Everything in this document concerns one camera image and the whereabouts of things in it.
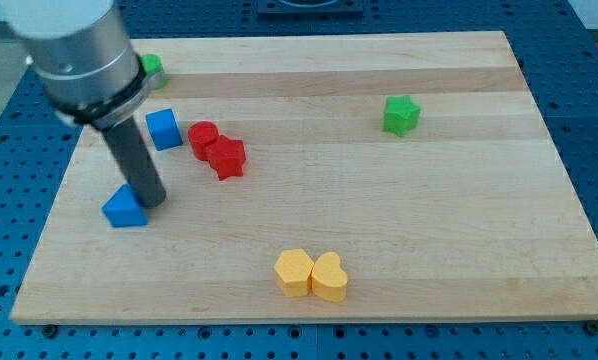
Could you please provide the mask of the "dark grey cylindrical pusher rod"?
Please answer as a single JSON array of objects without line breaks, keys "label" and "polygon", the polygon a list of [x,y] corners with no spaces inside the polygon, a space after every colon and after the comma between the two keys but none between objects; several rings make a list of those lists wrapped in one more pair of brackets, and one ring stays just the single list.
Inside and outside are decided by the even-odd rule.
[{"label": "dark grey cylindrical pusher rod", "polygon": [[152,209],[166,199],[166,189],[133,117],[102,132],[126,183],[137,202]]}]

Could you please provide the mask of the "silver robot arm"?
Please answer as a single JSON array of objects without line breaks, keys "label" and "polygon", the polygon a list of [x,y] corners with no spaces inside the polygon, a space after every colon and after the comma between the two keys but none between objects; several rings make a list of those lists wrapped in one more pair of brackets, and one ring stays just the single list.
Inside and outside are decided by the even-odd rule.
[{"label": "silver robot arm", "polygon": [[134,113],[166,76],[144,67],[116,2],[0,0],[0,7],[57,116],[101,133],[139,204],[162,204],[166,190]]}]

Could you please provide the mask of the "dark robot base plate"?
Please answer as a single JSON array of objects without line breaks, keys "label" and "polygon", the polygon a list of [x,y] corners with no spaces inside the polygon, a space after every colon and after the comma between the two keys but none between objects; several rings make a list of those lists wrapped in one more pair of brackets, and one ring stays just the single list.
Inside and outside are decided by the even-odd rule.
[{"label": "dark robot base plate", "polygon": [[364,0],[256,0],[259,16],[360,15]]}]

